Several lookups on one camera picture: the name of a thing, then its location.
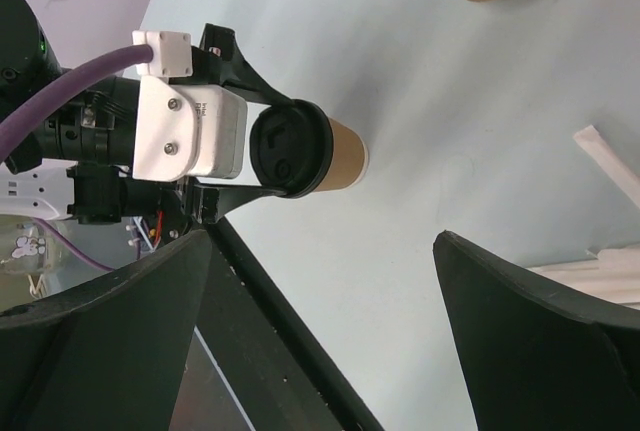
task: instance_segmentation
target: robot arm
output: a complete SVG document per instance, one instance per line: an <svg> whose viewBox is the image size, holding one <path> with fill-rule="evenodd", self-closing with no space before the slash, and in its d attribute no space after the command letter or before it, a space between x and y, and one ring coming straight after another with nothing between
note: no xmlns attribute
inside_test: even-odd
<svg viewBox="0 0 640 431"><path fill-rule="evenodd" d="M0 15L2 121L65 70L25 0L0 0ZM139 81L112 76L99 82L11 153L0 168L6 193L0 213L112 223L166 208L187 221L215 222L263 196L304 195L327 172L333 147L328 119L262 79L233 30L206 24L198 47L189 35L168 31L136 31L134 43L154 51L150 63L138 66ZM271 110L268 125L261 115L251 130L251 162L261 185L200 183L199 177L240 173L247 102ZM291 146L293 136L302 144ZM52 167L48 160L77 164Z"/></svg>

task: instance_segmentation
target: black cup lid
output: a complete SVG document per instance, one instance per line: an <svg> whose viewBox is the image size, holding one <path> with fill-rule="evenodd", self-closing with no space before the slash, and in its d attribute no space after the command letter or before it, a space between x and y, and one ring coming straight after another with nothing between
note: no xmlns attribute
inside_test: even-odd
<svg viewBox="0 0 640 431"><path fill-rule="evenodd" d="M313 103L294 100L260 114L251 129L251 165L262 185L283 188L287 198L312 192L333 159L329 119Z"/></svg>

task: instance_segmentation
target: wires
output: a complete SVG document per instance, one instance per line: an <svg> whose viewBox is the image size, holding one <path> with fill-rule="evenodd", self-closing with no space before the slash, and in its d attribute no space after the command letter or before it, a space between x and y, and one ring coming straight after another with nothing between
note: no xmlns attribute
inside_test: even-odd
<svg viewBox="0 0 640 431"><path fill-rule="evenodd" d="M162 239L162 218L164 217L164 212L160 211L158 213L158 224L156 224L156 237L153 241L153 249L155 250L160 244L160 240Z"/></svg>
<svg viewBox="0 0 640 431"><path fill-rule="evenodd" d="M44 279L42 279L43 276L44 274L41 274L40 276L37 277L38 278L37 281L34 282L33 276L31 276L30 274L27 274L27 278L29 279L29 294L33 299L44 298L45 289L44 289Z"/></svg>
<svg viewBox="0 0 640 431"><path fill-rule="evenodd" d="M131 239L128 244L136 248L136 261L138 261L142 257L142 243L140 242L140 230L136 225L135 218L129 218L129 224L126 226L126 230L131 233Z"/></svg>
<svg viewBox="0 0 640 431"><path fill-rule="evenodd" d="M116 166L116 168L118 168L118 171L120 171L123 175L127 176L128 178L130 178L133 174L131 172L131 168L129 168L128 166Z"/></svg>
<svg viewBox="0 0 640 431"><path fill-rule="evenodd" d="M125 123L136 122L136 110L128 109L103 93L95 93L91 100L91 107L115 116Z"/></svg>
<svg viewBox="0 0 640 431"><path fill-rule="evenodd" d="M144 219L140 216L131 218L131 221L133 221L133 224L136 226L138 235L144 240L147 248L149 249L149 252L153 252L153 244L151 243L151 239L149 238L149 227L147 226L147 223L145 223Z"/></svg>
<svg viewBox="0 0 640 431"><path fill-rule="evenodd" d="M88 61L49 83L0 123L0 162L70 99L114 73L152 59L149 45L128 46Z"/></svg>
<svg viewBox="0 0 640 431"><path fill-rule="evenodd" d="M44 229L49 231L51 234L53 234L56 237L56 239L58 239L60 243L62 243L62 245L71 252L71 254L73 254L83 263L86 263L93 268L99 269L100 271L105 271L105 272L113 271L112 268L105 266L104 264L98 263L94 259L84 254L82 251L80 251L71 241L69 241L62 234L60 234L60 232L54 226L49 224L44 219L33 218L33 221L37 223L39 226L42 226Z"/></svg>

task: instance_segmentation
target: purple cable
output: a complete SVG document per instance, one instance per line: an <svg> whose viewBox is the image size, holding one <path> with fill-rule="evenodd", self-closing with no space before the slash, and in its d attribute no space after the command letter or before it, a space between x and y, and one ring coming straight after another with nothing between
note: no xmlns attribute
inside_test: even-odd
<svg viewBox="0 0 640 431"><path fill-rule="evenodd" d="M84 254L82 251L80 251L71 241L69 241L62 234L60 234L60 231L58 231L54 226L49 224L44 219L40 219L40 218L32 218L32 219L34 223L38 224L39 226L42 226L44 229L46 229L51 234L53 234L64 245L64 247L71 252L71 254L73 254L83 263L86 263L89 266L99 269L100 271L105 271L105 272L113 271L113 268L105 266L104 264L100 264L96 260L90 258L86 254Z"/></svg>
<svg viewBox="0 0 640 431"><path fill-rule="evenodd" d="M152 59L153 50L149 45L128 46L92 59L49 83L0 123L0 163L69 100L112 74Z"/></svg>

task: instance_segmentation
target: purple hose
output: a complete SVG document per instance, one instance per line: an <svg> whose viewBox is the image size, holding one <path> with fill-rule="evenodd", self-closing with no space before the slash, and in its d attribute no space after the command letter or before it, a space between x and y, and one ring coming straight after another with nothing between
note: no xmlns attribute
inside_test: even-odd
<svg viewBox="0 0 640 431"><path fill-rule="evenodd" d="M53 234L56 237L56 239L58 239L63 244L63 246L71 252L71 254L73 254L83 263L86 263L91 267L99 269L100 271L105 271L105 272L113 271L113 268L105 266L104 264L100 264L99 262L95 261L94 259L91 259L89 256L87 256L82 251L80 251L71 241L69 241L62 234L60 234L60 231L58 231L54 226L49 224L44 219L33 218L33 221L37 223L39 226L42 226L44 229L49 231L51 234Z"/></svg>
<svg viewBox="0 0 640 431"><path fill-rule="evenodd" d="M153 50L146 44L116 49L68 71L42 88L0 123L0 163L69 100L112 74L152 59Z"/></svg>

